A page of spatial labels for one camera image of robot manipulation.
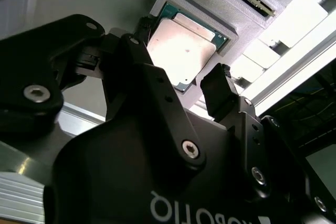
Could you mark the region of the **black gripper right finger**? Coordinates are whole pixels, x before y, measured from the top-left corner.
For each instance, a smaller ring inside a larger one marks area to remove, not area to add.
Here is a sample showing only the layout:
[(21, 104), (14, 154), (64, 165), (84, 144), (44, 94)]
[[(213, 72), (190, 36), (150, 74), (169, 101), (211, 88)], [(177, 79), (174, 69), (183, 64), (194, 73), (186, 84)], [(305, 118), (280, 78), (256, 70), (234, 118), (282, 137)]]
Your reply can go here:
[(281, 197), (303, 223), (335, 223), (335, 199), (289, 134), (272, 116), (258, 117), (237, 93), (229, 66), (217, 64), (201, 81), (208, 114), (230, 137), (231, 178), (246, 201)]

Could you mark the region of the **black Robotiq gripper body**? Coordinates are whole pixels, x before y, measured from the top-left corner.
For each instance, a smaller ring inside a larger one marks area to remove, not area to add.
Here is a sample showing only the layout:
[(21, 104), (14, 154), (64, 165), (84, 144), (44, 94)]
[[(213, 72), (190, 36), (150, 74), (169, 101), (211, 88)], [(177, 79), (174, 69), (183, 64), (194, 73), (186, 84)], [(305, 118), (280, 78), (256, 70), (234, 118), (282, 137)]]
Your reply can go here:
[(132, 116), (101, 124), (61, 150), (44, 191), (46, 223), (300, 223), (280, 196), (247, 202), (227, 130), (189, 118), (206, 152), (193, 178), (169, 163)]

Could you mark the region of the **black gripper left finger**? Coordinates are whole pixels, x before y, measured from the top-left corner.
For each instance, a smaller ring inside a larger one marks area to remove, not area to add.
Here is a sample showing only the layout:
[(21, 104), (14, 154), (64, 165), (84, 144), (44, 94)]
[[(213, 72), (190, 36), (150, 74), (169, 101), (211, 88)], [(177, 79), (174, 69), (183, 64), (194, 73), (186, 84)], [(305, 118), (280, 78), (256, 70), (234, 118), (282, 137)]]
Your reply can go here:
[(165, 71), (132, 34), (106, 35), (75, 14), (1, 40), (1, 141), (50, 169), (68, 142), (58, 117), (63, 92), (97, 73), (108, 106), (107, 121), (83, 134), (94, 143), (130, 115), (140, 121), (155, 165), (190, 175), (206, 154)]

